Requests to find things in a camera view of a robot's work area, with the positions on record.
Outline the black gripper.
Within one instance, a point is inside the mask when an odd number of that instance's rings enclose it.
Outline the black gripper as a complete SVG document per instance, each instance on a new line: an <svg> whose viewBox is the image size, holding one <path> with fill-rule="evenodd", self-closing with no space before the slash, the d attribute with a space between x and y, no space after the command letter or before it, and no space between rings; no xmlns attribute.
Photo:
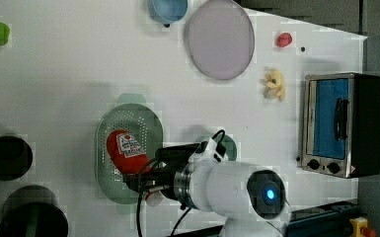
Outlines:
<svg viewBox="0 0 380 237"><path fill-rule="evenodd" d="M184 170L198 146L198 143L190 143L159 148L155 152L155 157L159 159L158 165L153 165L142 174L123 175L122 180L132 191L143 190L144 193L149 193L160 188L165 198L177 199L174 191L175 176Z"/></svg>

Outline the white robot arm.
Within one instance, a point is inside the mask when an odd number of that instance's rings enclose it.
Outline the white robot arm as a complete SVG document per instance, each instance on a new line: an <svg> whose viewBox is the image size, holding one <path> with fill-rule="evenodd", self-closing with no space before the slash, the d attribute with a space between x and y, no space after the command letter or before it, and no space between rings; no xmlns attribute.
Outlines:
<svg viewBox="0 0 380 237"><path fill-rule="evenodd" d="M155 158L123 176L137 193L159 192L192 210L226 218L220 237L285 237L291 213L284 182L273 170L229 161L209 139L159 148Z"/></svg>

